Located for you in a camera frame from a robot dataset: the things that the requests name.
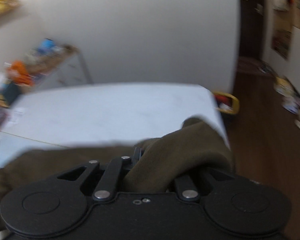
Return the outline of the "olive green sweatshirt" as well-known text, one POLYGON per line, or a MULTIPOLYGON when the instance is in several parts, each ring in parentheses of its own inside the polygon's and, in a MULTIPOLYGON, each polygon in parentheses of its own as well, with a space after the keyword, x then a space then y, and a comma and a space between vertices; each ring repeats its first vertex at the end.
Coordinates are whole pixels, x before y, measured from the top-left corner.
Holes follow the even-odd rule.
MULTIPOLYGON (((13 189, 46 179, 57 173, 98 160, 107 164, 116 157, 132 155, 141 148, 142 157, 124 178, 125 187, 134 192, 160 192, 179 174, 200 164, 232 172, 234 155, 223 137, 196 116, 182 128, 161 138, 151 138, 134 146, 98 146, 62 150, 30 150, 0 168, 0 201, 13 189)), ((0 217, 0 231, 5 226, 0 217)))

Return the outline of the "white table cover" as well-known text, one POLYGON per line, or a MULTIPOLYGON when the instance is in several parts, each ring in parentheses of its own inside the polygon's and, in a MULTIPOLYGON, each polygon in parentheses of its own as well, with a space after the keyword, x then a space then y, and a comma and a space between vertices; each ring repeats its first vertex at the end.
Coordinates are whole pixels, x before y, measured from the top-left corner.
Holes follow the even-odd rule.
POLYGON ((38 149, 134 144, 162 137, 200 116, 222 137, 213 94, 199 85, 111 83, 22 95, 0 127, 0 168, 38 149))

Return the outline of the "yellow red basket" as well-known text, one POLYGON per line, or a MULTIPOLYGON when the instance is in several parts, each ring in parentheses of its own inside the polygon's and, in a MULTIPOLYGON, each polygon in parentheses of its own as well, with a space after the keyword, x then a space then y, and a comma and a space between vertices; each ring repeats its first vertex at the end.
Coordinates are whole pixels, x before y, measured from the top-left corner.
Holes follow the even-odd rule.
POLYGON ((213 92, 217 103, 217 109, 222 114, 237 115, 240 103, 238 98, 225 92, 213 92))

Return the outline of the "white low cabinet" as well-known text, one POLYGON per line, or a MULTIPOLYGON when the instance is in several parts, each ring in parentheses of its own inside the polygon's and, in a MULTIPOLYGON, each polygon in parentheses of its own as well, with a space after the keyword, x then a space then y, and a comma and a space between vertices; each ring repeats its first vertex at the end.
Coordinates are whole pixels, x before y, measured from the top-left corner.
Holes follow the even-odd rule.
POLYGON ((92 83, 78 48, 64 44, 45 55, 34 49, 24 61, 4 64, 0 72, 0 106, 10 107, 21 94, 92 83))

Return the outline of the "dark brown door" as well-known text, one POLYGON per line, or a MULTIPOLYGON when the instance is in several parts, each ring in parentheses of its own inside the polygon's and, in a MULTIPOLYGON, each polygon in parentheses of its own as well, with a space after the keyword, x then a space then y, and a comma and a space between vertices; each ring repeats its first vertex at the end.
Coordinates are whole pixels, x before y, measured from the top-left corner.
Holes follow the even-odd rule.
POLYGON ((240 0, 240 6, 239 56, 259 60, 262 52, 264 0, 240 0))

